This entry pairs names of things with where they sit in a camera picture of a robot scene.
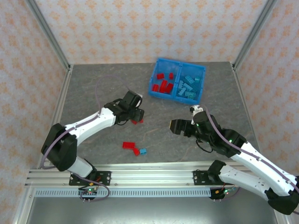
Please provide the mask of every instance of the floral patterned wall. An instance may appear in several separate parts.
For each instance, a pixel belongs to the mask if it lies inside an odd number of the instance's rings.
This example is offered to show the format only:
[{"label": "floral patterned wall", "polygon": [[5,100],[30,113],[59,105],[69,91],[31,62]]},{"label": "floral patterned wall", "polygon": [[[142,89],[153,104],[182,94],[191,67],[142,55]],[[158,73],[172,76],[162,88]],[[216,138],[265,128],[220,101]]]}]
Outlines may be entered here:
[{"label": "floral patterned wall", "polygon": [[233,62],[267,0],[37,0],[68,61]]},{"label": "floral patterned wall", "polygon": [[279,0],[238,70],[262,153],[299,175],[299,1]]},{"label": "floral patterned wall", "polygon": [[0,223],[11,223],[37,165],[64,79],[24,0],[0,1]]}]

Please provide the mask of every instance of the blue bin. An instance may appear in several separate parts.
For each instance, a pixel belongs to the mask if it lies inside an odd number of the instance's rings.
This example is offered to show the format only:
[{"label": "blue bin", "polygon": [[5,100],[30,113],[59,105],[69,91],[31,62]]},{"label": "blue bin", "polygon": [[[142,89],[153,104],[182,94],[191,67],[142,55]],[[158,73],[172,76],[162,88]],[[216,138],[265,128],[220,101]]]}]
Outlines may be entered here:
[{"label": "blue bin", "polygon": [[[170,72],[173,73],[173,80],[169,79]],[[164,73],[164,79],[158,80],[158,73]],[[199,104],[204,87],[205,74],[205,66],[159,58],[149,81],[149,95],[162,99],[172,99],[190,105]],[[182,96],[178,94],[180,91],[180,89],[178,89],[179,81],[182,80],[185,83],[184,77],[186,76],[190,76],[193,80],[195,80],[195,78],[200,79],[199,83],[194,83],[195,88],[197,88],[194,99],[188,98],[185,94]],[[155,92],[152,90],[154,84],[158,84],[160,86],[163,80],[167,80],[167,83],[174,84],[170,94]]]}]

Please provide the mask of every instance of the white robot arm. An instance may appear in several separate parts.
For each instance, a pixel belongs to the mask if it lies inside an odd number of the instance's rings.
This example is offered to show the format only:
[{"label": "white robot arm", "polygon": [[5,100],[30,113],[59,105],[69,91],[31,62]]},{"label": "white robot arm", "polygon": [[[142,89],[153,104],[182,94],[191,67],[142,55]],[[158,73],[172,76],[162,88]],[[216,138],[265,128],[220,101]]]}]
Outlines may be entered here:
[{"label": "white robot arm", "polygon": [[298,177],[291,175],[261,155],[247,140],[231,129],[223,129],[204,106],[190,108],[192,120],[172,120],[170,129],[174,134],[184,131],[184,136],[196,138],[197,145],[204,141],[215,152],[243,164],[256,176],[236,170],[222,161],[214,161],[206,171],[199,171],[198,183],[207,181],[219,185],[236,184],[265,200],[277,211],[290,215],[299,204]]},{"label": "white robot arm", "polygon": [[65,126],[55,124],[50,129],[41,151],[45,155],[49,146],[53,145],[62,133],[70,130],[50,149],[47,158],[59,171],[68,170],[95,181],[97,170],[87,160],[77,156],[77,146],[104,128],[127,122],[129,119],[141,121],[144,115],[144,110],[139,109],[141,103],[142,95],[128,91],[123,99],[105,104],[101,111],[81,121]]}]

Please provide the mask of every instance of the gray mat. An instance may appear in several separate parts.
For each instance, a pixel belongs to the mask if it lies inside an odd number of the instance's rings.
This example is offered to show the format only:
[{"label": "gray mat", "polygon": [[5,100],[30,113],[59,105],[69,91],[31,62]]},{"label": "gray mat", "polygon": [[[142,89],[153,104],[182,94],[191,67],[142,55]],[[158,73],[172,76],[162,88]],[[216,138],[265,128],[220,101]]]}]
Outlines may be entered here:
[{"label": "gray mat", "polygon": [[[257,148],[254,135],[243,107],[234,75],[228,62],[197,63],[206,66],[206,79],[201,103],[205,104],[223,128],[234,129]],[[99,77],[117,75],[133,91],[143,95],[140,106],[145,110],[144,123],[106,128],[78,146],[78,155],[92,164],[177,162],[228,160],[213,152],[201,151],[194,138],[174,135],[169,129],[172,119],[191,119],[189,105],[149,96],[148,86],[154,63],[75,65],[71,75],[61,124],[79,121],[98,110],[94,87]],[[127,92],[116,78],[104,78],[99,85],[102,106]],[[135,156],[122,149],[124,141],[136,142],[146,148],[147,155]],[[208,144],[202,147],[210,150]]]}]

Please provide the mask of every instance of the light blue block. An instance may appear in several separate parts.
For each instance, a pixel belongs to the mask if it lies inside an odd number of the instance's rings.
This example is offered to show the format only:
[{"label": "light blue block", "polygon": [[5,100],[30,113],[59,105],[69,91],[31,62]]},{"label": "light blue block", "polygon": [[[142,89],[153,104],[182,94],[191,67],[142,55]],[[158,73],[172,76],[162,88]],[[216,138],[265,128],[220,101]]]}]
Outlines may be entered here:
[{"label": "light blue block", "polygon": [[184,80],[188,83],[188,84],[193,84],[194,80],[191,78],[191,76],[185,76]]},{"label": "light blue block", "polygon": [[188,92],[188,91],[185,92],[186,97],[188,97],[190,95],[194,98],[196,94],[195,94],[195,92]]},{"label": "light blue block", "polygon": [[182,96],[182,95],[184,94],[185,91],[186,91],[186,88],[181,89],[181,90],[178,92],[178,95]]},{"label": "light blue block", "polygon": [[146,154],[146,148],[141,148],[139,149],[140,155],[145,155]]},{"label": "light blue block", "polygon": [[200,83],[200,78],[199,77],[195,77],[195,82],[196,83]]},{"label": "light blue block", "polygon": [[181,90],[183,88],[184,82],[182,80],[178,83],[178,88]]},{"label": "light blue block", "polygon": [[192,90],[193,88],[191,86],[189,86],[188,84],[184,83],[183,85],[187,90]]}]

